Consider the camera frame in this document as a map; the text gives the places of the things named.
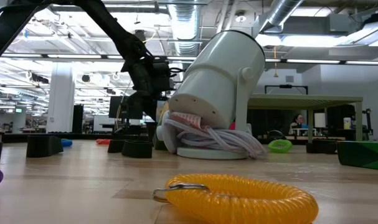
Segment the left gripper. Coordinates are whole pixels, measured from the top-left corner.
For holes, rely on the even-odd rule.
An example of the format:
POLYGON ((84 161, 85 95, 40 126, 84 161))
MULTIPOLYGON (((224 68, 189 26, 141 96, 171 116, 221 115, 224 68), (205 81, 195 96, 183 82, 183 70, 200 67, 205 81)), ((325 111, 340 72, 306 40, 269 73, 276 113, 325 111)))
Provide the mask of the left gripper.
POLYGON ((147 55, 141 58, 124 57, 123 59, 124 64, 121 71, 129 73, 133 89, 136 90, 128 98, 129 119, 142 119, 144 98, 144 112, 153 121, 156 121, 159 93, 155 93, 152 78, 155 57, 147 55))

